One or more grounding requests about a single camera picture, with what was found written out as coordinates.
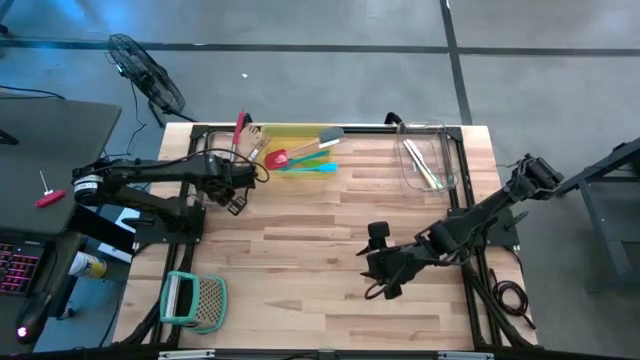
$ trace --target concrete floor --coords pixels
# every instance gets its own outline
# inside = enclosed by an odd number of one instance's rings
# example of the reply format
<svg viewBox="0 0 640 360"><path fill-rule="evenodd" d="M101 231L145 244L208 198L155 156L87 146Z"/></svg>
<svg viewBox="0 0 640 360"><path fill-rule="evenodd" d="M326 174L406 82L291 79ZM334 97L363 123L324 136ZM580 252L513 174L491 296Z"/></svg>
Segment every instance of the concrete floor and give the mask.
<svg viewBox="0 0 640 360"><path fill-rule="evenodd" d="M640 48L640 3L634 0L449 5L459 46ZM22 0L2 22L20 38L55 41L104 41L124 32L146 42L447 46L438 0ZM0 82L118 104L124 112L107 151L120 153L137 128L133 98L103 53L0 48ZM257 121L378 123L395 111L410 120L461 123L446 54L151 55L184 94L185 113L202 121L233 121L244 107ZM465 55L461 65L473 123L489 126L499 163L531 152L572 175L639 135L638 60ZM139 99L140 120L149 126L133 153L154 158L162 131ZM500 168L500 175L505 181L509 171ZM640 357L640 296L584 290L607 263L576 195L518 207L531 212L518 229L539 341L554 350ZM580 216L567 216L574 212ZM79 305L87 311L78 318L50 321L37 350L96 346L121 289L81 282L72 300L91 305ZM65 335L80 331L82 338Z"/></svg>

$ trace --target wooden tabletop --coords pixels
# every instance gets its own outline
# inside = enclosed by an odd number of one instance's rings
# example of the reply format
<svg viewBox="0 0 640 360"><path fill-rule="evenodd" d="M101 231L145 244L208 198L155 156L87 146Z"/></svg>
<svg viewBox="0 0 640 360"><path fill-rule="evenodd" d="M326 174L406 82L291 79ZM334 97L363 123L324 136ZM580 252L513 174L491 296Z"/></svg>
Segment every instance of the wooden tabletop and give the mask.
<svg viewBox="0 0 640 360"><path fill-rule="evenodd" d="M191 127L167 124L161 160L186 154ZM479 202L501 187L489 131L485 126L464 126L462 132ZM334 177L272 176L267 184L257 184L237 217L207 204L205 232L192 272L225 279L228 313L216 333L182 331L180 347L472 349L457 267L425 268L403 287L404 295L392 301L363 298L371 281L359 275L366 270L366 260L355 254L367 244L367 224L388 221L390 242L408 243L417 231L443 218L450 206L447 193L403 191L395 142L395 135L349 135L335 147L339 171ZM151 192L175 196L179 184L154 184ZM129 335L157 299L166 253L166 245L152 245L134 259L114 341ZM523 285L512 254L489 248L487 261L500 280ZM478 304L489 341L486 310L480 300ZM509 319L526 339L536 342L522 318Z"/></svg>

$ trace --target teal spatula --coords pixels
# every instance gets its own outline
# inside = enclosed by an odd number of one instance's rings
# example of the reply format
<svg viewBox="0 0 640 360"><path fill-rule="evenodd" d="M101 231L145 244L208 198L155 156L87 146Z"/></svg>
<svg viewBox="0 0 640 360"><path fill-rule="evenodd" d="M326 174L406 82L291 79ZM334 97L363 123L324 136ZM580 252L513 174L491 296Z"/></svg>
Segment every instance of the teal spatula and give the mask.
<svg viewBox="0 0 640 360"><path fill-rule="evenodd" d="M313 167L313 168L291 169L288 172L311 172L311 171L336 172L336 171L338 171L338 164L337 163L326 163L326 164L322 164L320 166L316 166L316 167Z"/></svg>
<svg viewBox="0 0 640 360"><path fill-rule="evenodd" d="M301 158L291 159L291 160L289 160L289 164L287 164L287 166L278 169L278 171L291 170L291 168L293 168L294 165L299 165L299 164L301 164L301 163L303 163L303 162L305 162L307 160L316 159L316 158L327 156L327 155L329 155L329 150L318 151L315 154L303 156Z"/></svg>

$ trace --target electric fan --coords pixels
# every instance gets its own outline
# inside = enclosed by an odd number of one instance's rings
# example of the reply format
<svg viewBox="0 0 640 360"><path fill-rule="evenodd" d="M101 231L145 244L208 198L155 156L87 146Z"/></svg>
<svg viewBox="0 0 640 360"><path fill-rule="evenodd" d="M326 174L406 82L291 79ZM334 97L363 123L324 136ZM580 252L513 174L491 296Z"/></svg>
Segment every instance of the electric fan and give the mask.
<svg viewBox="0 0 640 360"><path fill-rule="evenodd" d="M167 70L158 65L137 42L128 35L114 34L109 36L107 47L120 75L131 80L149 99L149 109L161 127L164 127L164 124L158 118L153 105L165 114L196 122L180 113L185 105L180 90L169 78Z"/></svg>

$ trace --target plastic bin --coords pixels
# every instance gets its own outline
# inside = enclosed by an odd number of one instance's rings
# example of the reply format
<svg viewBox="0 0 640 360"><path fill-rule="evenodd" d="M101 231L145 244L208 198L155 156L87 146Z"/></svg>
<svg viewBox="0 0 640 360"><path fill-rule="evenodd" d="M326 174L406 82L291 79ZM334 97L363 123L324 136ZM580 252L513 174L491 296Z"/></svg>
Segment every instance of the plastic bin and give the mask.
<svg viewBox="0 0 640 360"><path fill-rule="evenodd" d="M260 152L258 155L258 161L264 165L264 158L267 154L279 150L279 149L293 149L297 146L303 145L314 138L317 138L318 135L328 126L295 126L295 125L265 125L262 127L262 133L269 135L271 137L271 141L267 144L264 150ZM328 150L329 154L326 156L322 156L316 158L318 163L326 164L332 161L333 159L333 146L329 146L327 148L318 149L318 151ZM304 165L295 165L294 168L302 168ZM284 178L305 178L305 179L326 179L330 178L335 173L322 173L322 172L289 172L289 171L280 171L280 170L270 170L269 174L275 177L284 177Z"/></svg>

